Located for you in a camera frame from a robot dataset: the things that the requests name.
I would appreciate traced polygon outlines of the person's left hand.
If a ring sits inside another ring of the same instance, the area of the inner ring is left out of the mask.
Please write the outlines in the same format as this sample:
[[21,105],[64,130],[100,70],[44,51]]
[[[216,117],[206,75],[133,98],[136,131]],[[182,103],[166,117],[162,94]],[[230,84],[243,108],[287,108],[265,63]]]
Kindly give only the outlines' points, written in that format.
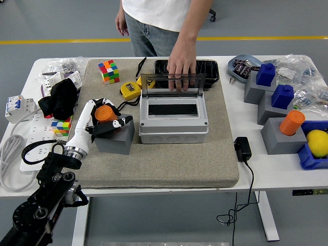
[[[191,49],[184,49],[179,47],[174,47],[168,60],[167,70],[169,74],[175,75],[188,75],[190,72],[195,73],[196,71],[196,49],[192,47]],[[187,91],[189,88],[188,80],[170,80],[169,90],[173,91]]]

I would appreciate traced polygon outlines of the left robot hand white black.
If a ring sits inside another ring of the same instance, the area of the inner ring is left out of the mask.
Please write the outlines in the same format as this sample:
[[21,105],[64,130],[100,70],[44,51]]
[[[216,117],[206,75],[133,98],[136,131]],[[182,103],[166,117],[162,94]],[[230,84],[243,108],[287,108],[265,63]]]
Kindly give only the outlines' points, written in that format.
[[84,159],[94,138],[118,132],[133,120],[121,117],[115,105],[106,98],[88,101],[77,121],[74,136],[66,143],[64,155]]

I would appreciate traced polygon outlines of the person's right hand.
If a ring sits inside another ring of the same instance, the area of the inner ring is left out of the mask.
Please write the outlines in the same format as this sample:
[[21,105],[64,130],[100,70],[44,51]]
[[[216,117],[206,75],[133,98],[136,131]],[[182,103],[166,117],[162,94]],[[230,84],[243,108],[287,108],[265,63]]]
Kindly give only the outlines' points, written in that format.
[[129,36],[128,26],[124,13],[119,13],[115,19],[116,29],[121,36]]

